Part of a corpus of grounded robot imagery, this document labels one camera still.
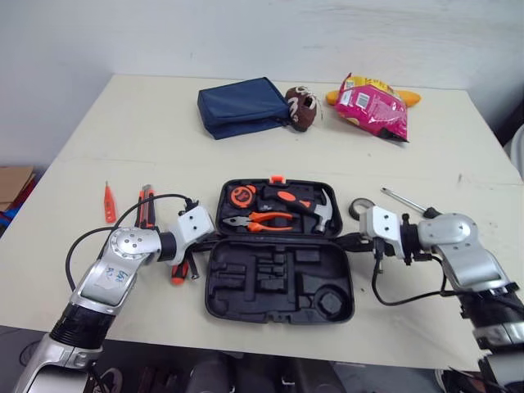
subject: cardboard box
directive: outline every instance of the cardboard box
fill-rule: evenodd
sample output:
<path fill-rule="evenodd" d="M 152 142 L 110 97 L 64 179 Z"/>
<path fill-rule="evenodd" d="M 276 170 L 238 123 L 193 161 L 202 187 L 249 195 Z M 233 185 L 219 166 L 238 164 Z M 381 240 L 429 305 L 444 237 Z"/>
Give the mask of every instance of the cardboard box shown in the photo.
<path fill-rule="evenodd" d="M 32 166 L 0 167 L 0 211 L 7 210 L 33 178 Z"/>

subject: table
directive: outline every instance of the table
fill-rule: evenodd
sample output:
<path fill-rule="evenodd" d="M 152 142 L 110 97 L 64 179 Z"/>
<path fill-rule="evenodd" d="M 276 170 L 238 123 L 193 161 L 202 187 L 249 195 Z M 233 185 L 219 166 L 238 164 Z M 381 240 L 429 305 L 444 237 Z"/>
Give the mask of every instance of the table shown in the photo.
<path fill-rule="evenodd" d="M 104 182 L 122 213 L 144 183 L 157 193 L 195 197 L 212 215 L 231 178 L 323 181 L 336 190 L 344 232 L 358 224 L 350 201 L 369 197 L 408 211 L 379 192 L 382 186 L 444 212 L 473 217 L 481 241 L 509 276 L 524 283 L 523 187 L 495 136 L 463 91 L 414 88 L 422 101 L 409 109 L 409 144 L 375 138 L 324 107 L 307 133 L 271 129 L 215 141 L 203 128 L 197 92 L 229 83 L 217 79 L 115 75 L 54 160 L 0 240 L 0 323 L 48 331 L 70 295 L 64 258 L 78 235 L 104 225 Z M 277 83 L 282 92 L 297 83 Z M 320 97 L 337 88 L 308 84 Z M 178 201 L 156 203 L 158 223 L 176 219 Z M 94 261 L 104 234 L 83 242 L 72 261 L 78 281 Z M 206 255 L 197 260 L 205 271 Z M 371 292 L 371 255 L 350 255 L 355 316 L 331 326 L 252 324 L 214 318 L 204 306 L 205 279 L 181 287 L 169 268 L 142 269 L 108 338 L 148 343 L 291 355 L 366 364 L 476 368 L 481 352 L 455 299 L 431 298 L 398 307 Z M 433 262 L 406 267 L 388 259 L 382 295 L 397 300 L 438 288 Z"/>

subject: open tool case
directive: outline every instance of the open tool case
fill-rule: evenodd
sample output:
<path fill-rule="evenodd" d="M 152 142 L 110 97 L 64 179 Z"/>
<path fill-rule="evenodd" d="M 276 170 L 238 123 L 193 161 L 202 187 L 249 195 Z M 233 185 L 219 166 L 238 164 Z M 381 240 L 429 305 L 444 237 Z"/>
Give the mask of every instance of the open tool case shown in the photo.
<path fill-rule="evenodd" d="M 329 217 L 323 230 L 315 211 Z M 206 308 L 215 317 L 300 324 L 351 318 L 348 259 L 332 242 L 342 220 L 327 184 L 282 177 L 229 181 L 216 224 L 224 238 L 210 254 L 206 282 Z"/>

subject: navy blue pouch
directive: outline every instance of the navy blue pouch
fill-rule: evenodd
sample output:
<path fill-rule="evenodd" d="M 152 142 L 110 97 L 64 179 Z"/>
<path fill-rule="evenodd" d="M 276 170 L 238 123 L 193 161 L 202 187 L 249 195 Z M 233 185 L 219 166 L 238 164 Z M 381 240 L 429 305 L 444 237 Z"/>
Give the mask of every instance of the navy blue pouch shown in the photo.
<path fill-rule="evenodd" d="M 267 78 L 198 92 L 204 126 L 215 139 L 256 133 L 289 124 L 289 106 Z"/>

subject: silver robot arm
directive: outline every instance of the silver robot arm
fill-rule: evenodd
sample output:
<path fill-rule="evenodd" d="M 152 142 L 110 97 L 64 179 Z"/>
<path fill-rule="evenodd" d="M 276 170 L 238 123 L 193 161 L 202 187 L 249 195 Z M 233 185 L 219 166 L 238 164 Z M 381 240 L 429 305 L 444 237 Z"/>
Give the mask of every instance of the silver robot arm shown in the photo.
<path fill-rule="evenodd" d="M 138 270 L 153 260 L 180 264 L 186 249 L 214 230 L 209 213 L 197 206 L 181 215 L 167 233 L 140 228 L 112 232 L 102 257 L 84 275 L 55 327 L 40 341 L 14 393 L 83 391 L 85 371 L 102 353 L 102 342 L 133 289 Z"/>
<path fill-rule="evenodd" d="M 477 224 L 456 213 L 410 224 L 395 213 L 374 206 L 360 215 L 360 235 L 381 239 L 386 254 L 402 259 L 442 258 L 442 268 L 462 307 L 472 321 L 473 336 L 481 349 L 490 350 L 479 360 L 486 380 L 500 386 L 524 385 L 524 313 L 511 282 L 498 260 L 479 241 Z M 488 391 L 499 391 L 489 387 Z"/>

